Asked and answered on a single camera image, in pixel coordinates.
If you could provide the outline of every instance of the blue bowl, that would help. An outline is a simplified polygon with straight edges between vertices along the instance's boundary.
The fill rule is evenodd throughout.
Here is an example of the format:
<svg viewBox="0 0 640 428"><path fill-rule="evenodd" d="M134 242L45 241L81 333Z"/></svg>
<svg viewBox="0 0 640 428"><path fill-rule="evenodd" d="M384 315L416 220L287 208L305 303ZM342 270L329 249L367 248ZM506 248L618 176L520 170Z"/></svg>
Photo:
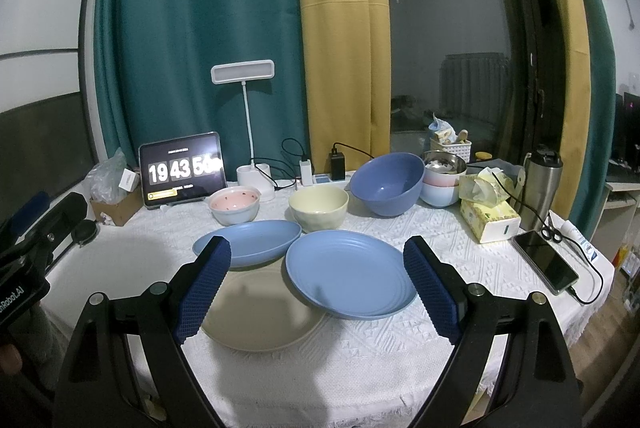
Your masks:
<svg viewBox="0 0 640 428"><path fill-rule="evenodd" d="M302 228L287 220L256 220L211 231L193 243L200 254L212 236L222 236L231 244L231 269L264 264L283 256L302 233Z"/></svg>
<svg viewBox="0 0 640 428"><path fill-rule="evenodd" d="M351 193L377 215L402 215L420 196L424 170L417 155L388 153L358 168L351 177Z"/></svg>

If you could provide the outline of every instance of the smartphone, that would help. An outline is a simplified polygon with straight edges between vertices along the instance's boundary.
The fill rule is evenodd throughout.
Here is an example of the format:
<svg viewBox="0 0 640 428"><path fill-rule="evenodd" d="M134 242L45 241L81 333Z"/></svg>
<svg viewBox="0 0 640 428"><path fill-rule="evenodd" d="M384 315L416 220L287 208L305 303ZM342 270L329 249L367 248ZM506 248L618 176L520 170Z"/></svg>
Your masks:
<svg viewBox="0 0 640 428"><path fill-rule="evenodd" d="M537 231L518 234L513 243L555 296L577 282L576 272Z"/></svg>

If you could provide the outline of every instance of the table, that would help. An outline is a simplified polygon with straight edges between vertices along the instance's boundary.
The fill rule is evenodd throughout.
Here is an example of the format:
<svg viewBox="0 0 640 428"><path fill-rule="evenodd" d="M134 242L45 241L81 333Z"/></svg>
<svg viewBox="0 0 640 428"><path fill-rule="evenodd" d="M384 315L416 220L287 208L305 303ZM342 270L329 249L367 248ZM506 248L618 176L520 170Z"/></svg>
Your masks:
<svg viewBox="0 0 640 428"><path fill-rule="evenodd" d="M260 205L257 220L290 218L281 190ZM561 220L554 216L556 226ZM160 210L140 210L122 228L103 226L84 248L72 248L49 274L51 290L42 300L52 321L67 335L88 296L104 291L111 299L142 293L151 283L168 281L194 259L192 243L219 228L203 202ZM343 229L370 234L402 249L421 234L443 261L465 281L484 284L500 296L526 298L544 284L509 242L479 245L458 207L437 210L419 201L395 218L374 217L351 197ZM556 246L580 275L578 295L594 296L599 279L586 262L565 246ZM602 305L612 283L613 266L600 256L596 265L605 279L598 301L581 306L567 293L549 296L567 343L574 343L590 316ZM506 342L497 337L480 389L497 378ZM132 357L140 383L153 383L135 336ZM223 347L202 331L183 345L203 391L228 426L386 428L408 425L428 396L452 351L436 334L419 299L391 318L372 322L326 316L321 325L292 347L248 354Z"/></svg>

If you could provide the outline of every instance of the plate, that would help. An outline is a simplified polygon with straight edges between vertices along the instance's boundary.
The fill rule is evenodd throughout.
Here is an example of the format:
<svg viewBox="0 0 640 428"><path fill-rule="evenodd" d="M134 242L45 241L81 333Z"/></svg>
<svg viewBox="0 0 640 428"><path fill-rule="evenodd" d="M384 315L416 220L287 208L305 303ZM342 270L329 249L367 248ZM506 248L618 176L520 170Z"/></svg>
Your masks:
<svg viewBox="0 0 640 428"><path fill-rule="evenodd" d="M309 335L324 312L287 286L282 260L251 271L229 272L202 322L212 339L237 350L280 350Z"/></svg>
<svg viewBox="0 0 640 428"><path fill-rule="evenodd" d="M286 267L303 296L341 318L386 318L415 298L402 253L366 234L309 233L291 245Z"/></svg>
<svg viewBox="0 0 640 428"><path fill-rule="evenodd" d="M288 220L258 220L221 228L201 236L193 243L193 252L200 252L214 235L231 244L231 268L264 264L280 258L296 240L302 228Z"/></svg>

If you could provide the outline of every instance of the metal screw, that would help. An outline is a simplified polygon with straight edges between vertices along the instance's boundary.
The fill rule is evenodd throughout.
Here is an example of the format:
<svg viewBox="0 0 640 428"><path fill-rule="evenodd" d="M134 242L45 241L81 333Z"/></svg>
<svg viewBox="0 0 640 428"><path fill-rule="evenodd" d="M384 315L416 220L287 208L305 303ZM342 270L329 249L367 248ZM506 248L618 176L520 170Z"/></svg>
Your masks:
<svg viewBox="0 0 640 428"><path fill-rule="evenodd" d="M102 296L102 293L93 293L91 296L89 296L89 303L91 305L98 305L99 303L102 303L102 300L104 300L104 296Z"/></svg>
<svg viewBox="0 0 640 428"><path fill-rule="evenodd" d="M541 292L536 291L535 293L533 293L531 295L531 299L537 303L538 305L543 305L546 303L546 296L543 295Z"/></svg>
<svg viewBox="0 0 640 428"><path fill-rule="evenodd" d="M482 296L484 294L484 291L486 291L484 285L480 283L470 283L467 289L473 296Z"/></svg>
<svg viewBox="0 0 640 428"><path fill-rule="evenodd" d="M164 293L164 291L166 291L167 288L167 284L165 282L156 282L151 284L151 287L149 287L149 292L151 294L162 294Z"/></svg>

